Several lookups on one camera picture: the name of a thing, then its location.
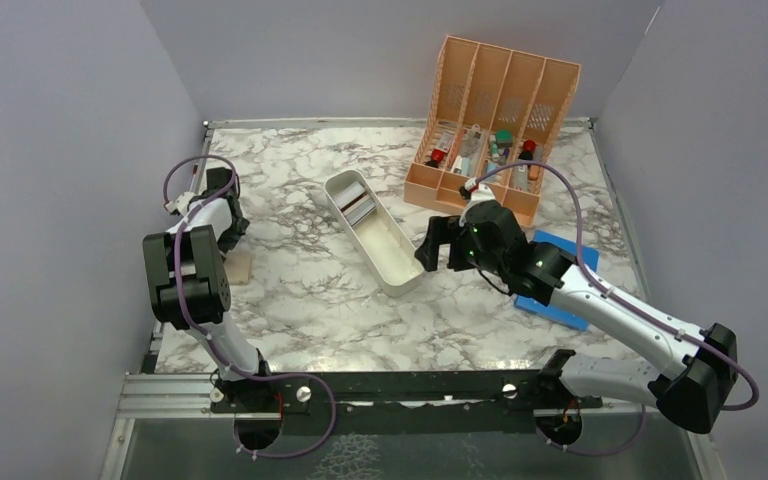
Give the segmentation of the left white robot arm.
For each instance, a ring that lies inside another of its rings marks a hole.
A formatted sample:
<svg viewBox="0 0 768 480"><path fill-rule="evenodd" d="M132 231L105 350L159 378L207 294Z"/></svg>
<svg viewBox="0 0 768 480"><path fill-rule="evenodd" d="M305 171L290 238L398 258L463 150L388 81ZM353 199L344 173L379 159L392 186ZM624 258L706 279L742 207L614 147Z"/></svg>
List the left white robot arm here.
<svg viewBox="0 0 768 480"><path fill-rule="evenodd" d="M149 299L157 320L193 337L207 351L223 381L258 411L273 401L268 364L230 319L230 280L224 255L245 235L249 221L239 202L238 180L228 168L206 174L207 188L171 203L181 219L142 242Z"/></svg>

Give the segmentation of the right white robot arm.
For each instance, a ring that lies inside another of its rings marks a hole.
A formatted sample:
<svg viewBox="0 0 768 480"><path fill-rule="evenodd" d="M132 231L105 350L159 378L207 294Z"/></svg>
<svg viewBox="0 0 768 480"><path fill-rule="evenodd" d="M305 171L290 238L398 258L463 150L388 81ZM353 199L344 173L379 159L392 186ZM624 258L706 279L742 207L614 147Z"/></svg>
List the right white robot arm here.
<svg viewBox="0 0 768 480"><path fill-rule="evenodd" d="M492 274L504 293L582 318L640 355L629 361L555 353L536 383L545 404L626 400L657 408L687 431L712 431L737 381L730 329L684 322L615 288L570 252L528 239L513 213L495 200L478 202L462 217L430 218L414 253L425 271L437 269L443 245L449 248L448 269Z"/></svg>

